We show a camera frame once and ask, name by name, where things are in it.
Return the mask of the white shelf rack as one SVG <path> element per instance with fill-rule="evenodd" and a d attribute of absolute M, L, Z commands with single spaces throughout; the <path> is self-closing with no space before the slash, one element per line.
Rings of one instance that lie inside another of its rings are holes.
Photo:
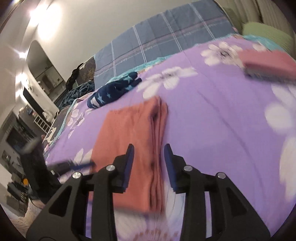
<path fill-rule="evenodd" d="M 50 126 L 46 121 L 44 121 L 39 115 L 36 115 L 34 119 L 34 123 L 44 132 L 48 133 L 50 130 Z"/>

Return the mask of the blue plaid pillow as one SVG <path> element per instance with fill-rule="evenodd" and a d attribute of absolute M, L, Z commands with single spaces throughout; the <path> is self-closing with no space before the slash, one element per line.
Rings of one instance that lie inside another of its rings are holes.
<path fill-rule="evenodd" d="M 128 70 L 235 32 L 215 1 L 166 10 L 132 26 L 94 55 L 96 88 Z"/>

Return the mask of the pink folded clothes stack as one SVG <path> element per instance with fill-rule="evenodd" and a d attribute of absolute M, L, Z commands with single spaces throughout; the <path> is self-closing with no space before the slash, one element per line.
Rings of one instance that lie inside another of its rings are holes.
<path fill-rule="evenodd" d="M 295 84 L 295 60 L 279 50 L 243 50 L 238 54 L 246 75 L 272 82 Z"/>

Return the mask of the black cloth on pillow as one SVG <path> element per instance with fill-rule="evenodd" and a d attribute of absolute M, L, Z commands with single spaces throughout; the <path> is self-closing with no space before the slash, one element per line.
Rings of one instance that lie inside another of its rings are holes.
<path fill-rule="evenodd" d="M 70 91 L 72 90 L 73 88 L 73 84 L 75 83 L 76 79 L 78 78 L 78 75 L 79 75 L 79 70 L 80 70 L 80 67 L 83 66 L 84 63 L 81 63 L 77 68 L 75 68 L 73 71 L 72 71 L 72 74 L 71 76 L 68 78 L 68 80 L 66 81 L 66 90 L 67 91 Z"/>

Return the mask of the teal fuzzy blanket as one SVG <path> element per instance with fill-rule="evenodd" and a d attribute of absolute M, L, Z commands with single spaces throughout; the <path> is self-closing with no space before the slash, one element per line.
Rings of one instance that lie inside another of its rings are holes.
<path fill-rule="evenodd" d="M 95 83 L 94 80 L 91 79 L 88 82 L 85 82 L 78 87 L 70 90 L 65 97 L 62 99 L 59 110 L 62 110 L 63 108 L 71 105 L 75 99 L 78 99 L 90 92 L 93 92 L 95 90 Z"/>

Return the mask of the purple floral duvet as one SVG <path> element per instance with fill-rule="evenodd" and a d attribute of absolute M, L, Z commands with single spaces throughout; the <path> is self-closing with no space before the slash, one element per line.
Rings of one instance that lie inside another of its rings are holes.
<path fill-rule="evenodd" d="M 295 205 L 295 87 L 252 80 L 235 63 L 210 63 L 218 49 L 263 46 L 234 37 L 200 44 L 153 66 L 115 102 L 92 110 L 79 101 L 46 162 L 84 162 L 103 144 L 115 147 L 111 136 L 98 140 L 103 124 L 131 131 L 135 117 L 107 115 L 158 96 L 169 112 L 163 143 L 202 173 L 226 173 L 276 233 Z"/>

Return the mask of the dark floral pillow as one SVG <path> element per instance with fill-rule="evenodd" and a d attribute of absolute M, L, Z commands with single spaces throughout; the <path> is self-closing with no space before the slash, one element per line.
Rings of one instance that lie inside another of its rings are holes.
<path fill-rule="evenodd" d="M 92 56 L 83 65 L 79 67 L 79 75 L 76 79 L 78 85 L 81 85 L 89 80 L 93 80 L 95 72 L 95 58 Z"/>

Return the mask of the coral red knit garment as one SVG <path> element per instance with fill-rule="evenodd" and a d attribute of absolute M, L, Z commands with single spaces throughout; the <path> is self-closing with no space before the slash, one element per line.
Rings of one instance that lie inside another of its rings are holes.
<path fill-rule="evenodd" d="M 123 194 L 114 194 L 115 208 L 140 213 L 163 212 L 161 146 L 167 117 L 168 106 L 158 96 L 107 114 L 91 155 L 95 163 L 93 172 L 125 154 L 129 144 L 134 146 L 128 187 Z"/>

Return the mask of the navy star plush garment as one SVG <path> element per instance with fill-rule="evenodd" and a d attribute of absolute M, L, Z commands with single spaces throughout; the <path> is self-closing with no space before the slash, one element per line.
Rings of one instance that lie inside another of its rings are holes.
<path fill-rule="evenodd" d="M 87 106 L 91 109 L 98 109 L 110 104 L 133 90 L 141 82 L 142 79 L 138 77 L 138 73 L 131 72 L 119 80 L 100 87 L 88 98 Z"/>

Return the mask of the beige curtain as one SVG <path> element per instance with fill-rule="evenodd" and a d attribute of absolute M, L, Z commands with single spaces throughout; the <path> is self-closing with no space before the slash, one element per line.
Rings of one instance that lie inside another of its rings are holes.
<path fill-rule="evenodd" d="M 273 1 L 265 0 L 217 0 L 236 30 L 241 33 L 249 22 L 272 26 L 290 35 L 293 29 L 280 8 Z"/>

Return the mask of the green cushion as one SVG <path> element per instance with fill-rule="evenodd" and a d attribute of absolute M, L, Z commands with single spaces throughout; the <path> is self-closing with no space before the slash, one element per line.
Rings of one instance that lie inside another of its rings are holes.
<path fill-rule="evenodd" d="M 295 33 L 286 33 L 275 27 L 257 22 L 243 25 L 242 35 L 252 41 L 260 42 L 270 50 L 282 50 L 295 58 Z"/>

